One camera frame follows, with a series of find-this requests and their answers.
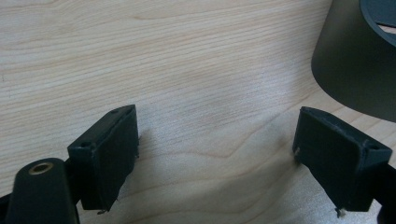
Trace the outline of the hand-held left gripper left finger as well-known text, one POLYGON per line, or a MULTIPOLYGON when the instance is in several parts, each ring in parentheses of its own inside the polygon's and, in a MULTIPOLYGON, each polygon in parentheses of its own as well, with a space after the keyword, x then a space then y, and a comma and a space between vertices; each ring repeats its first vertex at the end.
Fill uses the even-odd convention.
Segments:
POLYGON ((85 210, 108 211, 134 169, 138 152, 134 105, 107 112, 68 146, 69 164, 85 210))

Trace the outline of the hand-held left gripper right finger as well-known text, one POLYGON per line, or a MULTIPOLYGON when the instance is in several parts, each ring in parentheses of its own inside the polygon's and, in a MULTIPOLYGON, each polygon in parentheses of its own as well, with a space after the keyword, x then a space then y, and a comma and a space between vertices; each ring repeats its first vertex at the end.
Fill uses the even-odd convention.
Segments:
POLYGON ((372 201, 392 207, 392 150, 336 116, 302 107, 292 150, 336 208, 366 212, 372 201))

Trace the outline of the dark grey cone-shaped container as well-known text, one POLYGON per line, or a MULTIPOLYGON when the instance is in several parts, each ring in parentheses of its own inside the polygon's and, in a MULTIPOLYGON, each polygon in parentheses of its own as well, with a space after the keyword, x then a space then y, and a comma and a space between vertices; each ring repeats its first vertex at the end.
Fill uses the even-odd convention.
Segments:
POLYGON ((339 103, 396 122, 396 0, 332 0, 311 69, 339 103))

